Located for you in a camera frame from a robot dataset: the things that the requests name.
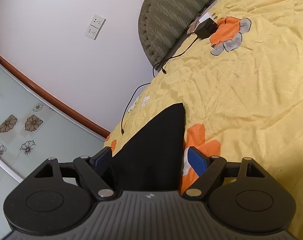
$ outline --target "wrinkled yellow fabric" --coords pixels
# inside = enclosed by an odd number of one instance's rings
[[[159,112],[183,102],[186,128],[204,124],[206,141],[218,140],[222,157],[253,157],[293,195],[290,232],[303,240],[303,0],[219,0],[210,12],[251,20],[241,46],[213,56],[209,39],[197,40],[126,112],[125,134],[119,124],[105,145],[116,140],[116,154]],[[141,108],[145,96],[150,100]]]

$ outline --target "black power adapter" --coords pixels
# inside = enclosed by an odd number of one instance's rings
[[[194,33],[197,35],[198,38],[203,40],[209,38],[210,35],[217,31],[217,29],[218,24],[214,22],[212,18],[208,18],[197,26]]]

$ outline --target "electrical outlet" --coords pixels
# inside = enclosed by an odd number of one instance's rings
[[[92,38],[93,40],[96,39],[96,36],[98,34],[98,29],[95,28],[94,26],[89,25],[87,32],[86,32],[86,36]]]
[[[105,21],[105,18],[95,14],[93,16],[93,20],[91,21],[90,25],[96,27],[97,29],[100,29],[100,27],[102,26],[104,21]]]

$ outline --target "green upholstered headboard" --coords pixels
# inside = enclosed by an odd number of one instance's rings
[[[152,65],[170,52],[196,15],[212,0],[144,0],[138,33]]]

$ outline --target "brown wooden frame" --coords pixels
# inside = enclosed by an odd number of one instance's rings
[[[82,116],[80,113],[76,112],[74,109],[70,108],[69,106],[65,105],[63,102],[59,101],[57,98],[49,94],[47,91],[43,90],[39,85],[37,85],[35,82],[27,78],[23,73],[21,73],[18,69],[16,69],[13,65],[11,65],[2,56],[0,56],[0,63],[1,65],[4,66],[5,69],[7,69],[12,75],[18,78],[27,87],[29,87],[36,94],[41,96],[43,99],[48,101],[50,104],[58,108],[66,115],[70,116],[77,122],[81,123],[82,125],[94,131],[95,133],[98,133],[104,138],[107,138],[107,136],[110,134],[110,132],[104,129],[103,127],[100,127],[96,123],[90,121],[86,117]]]

